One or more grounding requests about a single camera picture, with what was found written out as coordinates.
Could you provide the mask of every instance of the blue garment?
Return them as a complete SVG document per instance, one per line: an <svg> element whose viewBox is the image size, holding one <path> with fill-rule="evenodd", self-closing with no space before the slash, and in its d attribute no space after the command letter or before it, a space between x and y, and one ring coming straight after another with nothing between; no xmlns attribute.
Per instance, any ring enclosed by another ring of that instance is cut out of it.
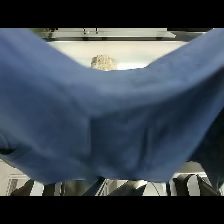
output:
<svg viewBox="0 0 224 224"><path fill-rule="evenodd" d="M25 29L0 31L1 157L45 184L164 182L224 106L224 30L145 68L85 68Z"/></svg>

